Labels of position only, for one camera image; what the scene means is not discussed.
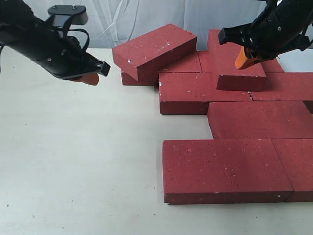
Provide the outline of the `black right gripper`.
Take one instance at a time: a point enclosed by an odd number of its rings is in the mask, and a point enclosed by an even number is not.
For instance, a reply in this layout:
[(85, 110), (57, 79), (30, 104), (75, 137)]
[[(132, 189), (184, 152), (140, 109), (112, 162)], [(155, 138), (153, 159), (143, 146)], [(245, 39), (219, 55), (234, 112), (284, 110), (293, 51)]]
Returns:
[(222, 28), (218, 34), (219, 43), (241, 45), (235, 67), (247, 69), (262, 61), (280, 54), (310, 47), (313, 41), (306, 35), (313, 24), (312, 0), (266, 1), (263, 12), (251, 23)]

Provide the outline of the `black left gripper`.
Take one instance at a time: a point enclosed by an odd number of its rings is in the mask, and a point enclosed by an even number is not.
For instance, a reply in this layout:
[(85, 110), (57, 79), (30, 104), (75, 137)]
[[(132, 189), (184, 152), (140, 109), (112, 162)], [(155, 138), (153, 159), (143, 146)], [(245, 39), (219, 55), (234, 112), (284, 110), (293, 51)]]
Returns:
[(59, 31), (38, 18), (26, 25), (3, 23), (0, 25), (0, 43), (59, 79), (98, 85), (98, 74), (107, 76), (111, 66), (87, 53), (77, 40), (62, 38)]

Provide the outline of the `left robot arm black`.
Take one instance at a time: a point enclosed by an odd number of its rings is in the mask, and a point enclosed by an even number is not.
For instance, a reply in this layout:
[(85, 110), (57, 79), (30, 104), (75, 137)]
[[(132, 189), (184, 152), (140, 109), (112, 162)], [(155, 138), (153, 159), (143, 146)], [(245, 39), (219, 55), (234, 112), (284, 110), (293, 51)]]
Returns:
[(110, 65), (87, 53), (90, 38), (83, 46), (69, 36), (72, 25), (88, 34), (81, 26), (88, 21), (83, 5), (54, 5), (49, 17), (42, 20), (22, 0), (0, 2), (0, 46), (8, 46), (41, 66), (54, 77), (96, 86), (99, 76), (107, 76)]

